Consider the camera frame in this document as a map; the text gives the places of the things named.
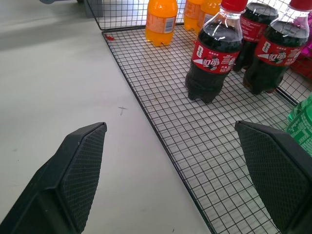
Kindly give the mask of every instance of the plastic bottle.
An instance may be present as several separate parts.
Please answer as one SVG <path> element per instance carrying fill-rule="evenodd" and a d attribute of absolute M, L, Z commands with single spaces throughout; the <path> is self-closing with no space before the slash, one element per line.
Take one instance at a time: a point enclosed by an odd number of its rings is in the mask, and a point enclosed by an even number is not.
<path fill-rule="evenodd" d="M 273 7 L 251 2 L 247 5 L 246 11 L 240 17 L 244 42 L 243 47 L 235 61 L 233 71 L 238 72 L 242 68 L 247 69 L 253 61 L 254 50 L 264 33 L 265 29 L 278 17 L 278 11 Z"/>
<path fill-rule="evenodd" d="M 312 0 L 292 0 L 286 14 L 272 21 L 261 37 L 243 84 L 257 95 L 273 92 L 308 41 Z"/>
<path fill-rule="evenodd" d="M 287 132 L 312 156 L 312 95 L 289 114 Z"/>
<path fill-rule="evenodd" d="M 210 103 L 234 65 L 243 33 L 240 14 L 247 0 L 223 0 L 220 11 L 200 30 L 185 79 L 189 99 Z"/>
<path fill-rule="evenodd" d="M 184 28 L 186 30 L 189 31 L 196 28 L 202 3 L 203 0 L 186 0 L 184 8 Z"/>
<path fill-rule="evenodd" d="M 150 0 L 147 7 L 145 36 L 154 46 L 169 45 L 176 24 L 176 0 Z"/>
<path fill-rule="evenodd" d="M 220 10 L 221 0 L 204 0 L 200 6 L 200 12 L 197 19 L 195 31 L 198 34 L 203 25 L 214 17 Z"/>
<path fill-rule="evenodd" d="M 300 112 L 306 107 L 308 106 L 310 103 L 312 102 L 312 93 L 310 94 L 310 96 L 301 101 L 298 105 L 296 105 L 293 110 L 289 113 L 287 120 L 289 122 L 292 122 L 298 114 L 300 114 Z"/>

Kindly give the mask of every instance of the red bottle label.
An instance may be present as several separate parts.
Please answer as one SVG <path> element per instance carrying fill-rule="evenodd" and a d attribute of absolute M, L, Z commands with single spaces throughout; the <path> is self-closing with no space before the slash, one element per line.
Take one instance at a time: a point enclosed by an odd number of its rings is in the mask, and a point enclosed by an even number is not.
<path fill-rule="evenodd" d="M 301 47 L 286 47 L 277 45 L 264 36 L 260 39 L 254 54 L 265 63 L 274 66 L 289 66 L 300 55 Z"/>
<path fill-rule="evenodd" d="M 267 28 L 266 24 L 251 21 L 243 16 L 240 17 L 240 26 L 243 30 L 244 40 L 251 42 L 258 42 L 264 30 Z"/>
<path fill-rule="evenodd" d="M 197 40 L 193 50 L 192 62 L 201 70 L 223 74 L 231 71 L 238 54 L 239 51 L 235 53 L 213 51 Z"/>

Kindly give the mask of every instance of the cola bottle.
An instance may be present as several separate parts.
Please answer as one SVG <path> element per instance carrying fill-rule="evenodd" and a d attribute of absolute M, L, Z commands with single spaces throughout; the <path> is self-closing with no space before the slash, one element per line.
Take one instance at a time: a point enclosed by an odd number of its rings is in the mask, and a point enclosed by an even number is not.
<path fill-rule="evenodd" d="M 247 0 L 223 0 L 220 11 L 198 34 L 185 79 L 189 99 L 210 103 L 220 93 L 241 48 L 240 15 Z"/>
<path fill-rule="evenodd" d="M 272 21 L 261 37 L 243 84 L 253 94 L 273 92 L 308 41 L 311 0 L 292 0 L 284 15 Z"/>
<path fill-rule="evenodd" d="M 278 11 L 273 7 L 252 2 L 246 7 L 246 11 L 240 17 L 240 25 L 243 30 L 243 46 L 233 66 L 233 71 L 238 72 L 242 68 L 247 69 L 252 63 L 254 50 L 268 25 L 278 17 Z"/>

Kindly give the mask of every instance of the metal grid shelf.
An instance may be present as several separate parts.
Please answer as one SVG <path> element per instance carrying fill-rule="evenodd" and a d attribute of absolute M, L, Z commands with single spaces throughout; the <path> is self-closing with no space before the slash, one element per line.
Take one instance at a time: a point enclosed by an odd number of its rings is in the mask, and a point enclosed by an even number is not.
<path fill-rule="evenodd" d="M 252 1 L 268 4 L 283 14 L 291 0 L 249 0 Z M 87 0 L 99 29 L 106 33 L 145 28 L 148 2 L 149 0 Z M 186 0 L 177 0 L 176 24 L 178 25 L 184 22 L 185 3 Z M 292 99 L 293 103 L 299 102 L 310 95 L 312 82 L 290 69 L 284 76 L 280 91 Z"/>
<path fill-rule="evenodd" d="M 108 36 L 114 37 L 106 42 L 210 231 L 279 233 L 252 184 L 234 123 L 285 129 L 293 106 L 278 93 L 252 95 L 242 85 L 243 73 L 235 72 L 211 104 L 189 100 L 184 81 L 196 36 L 183 26 L 176 26 L 169 46 L 153 47 L 144 29 Z"/>

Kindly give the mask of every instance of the bottle label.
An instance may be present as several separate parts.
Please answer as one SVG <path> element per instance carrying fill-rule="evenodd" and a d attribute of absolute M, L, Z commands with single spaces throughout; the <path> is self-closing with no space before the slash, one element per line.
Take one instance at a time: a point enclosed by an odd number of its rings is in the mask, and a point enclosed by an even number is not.
<path fill-rule="evenodd" d="M 267 64 L 274 66 L 289 66 L 300 55 L 303 46 L 287 47 L 275 44 L 262 36 L 254 54 Z"/>
<path fill-rule="evenodd" d="M 200 4 L 194 4 L 190 1 L 186 1 L 185 8 L 184 8 L 184 16 L 191 18 L 191 19 L 197 19 L 200 12 Z"/>
<path fill-rule="evenodd" d="M 146 28 L 154 33 L 172 33 L 176 24 L 176 17 L 163 18 L 147 13 Z"/>
<path fill-rule="evenodd" d="M 224 74 L 231 71 L 238 54 L 239 51 L 235 53 L 213 51 L 197 40 L 193 50 L 192 61 L 201 70 Z"/>
<path fill-rule="evenodd" d="M 201 28 L 212 17 L 214 17 L 214 16 L 209 15 L 209 14 L 203 12 L 202 10 L 200 10 L 198 21 L 197 21 L 197 26 Z"/>
<path fill-rule="evenodd" d="M 307 108 L 290 123 L 287 132 L 312 156 L 312 121 Z"/>
<path fill-rule="evenodd" d="M 266 24 L 251 21 L 243 16 L 240 17 L 240 26 L 243 30 L 244 40 L 251 42 L 259 42 L 267 28 Z"/>

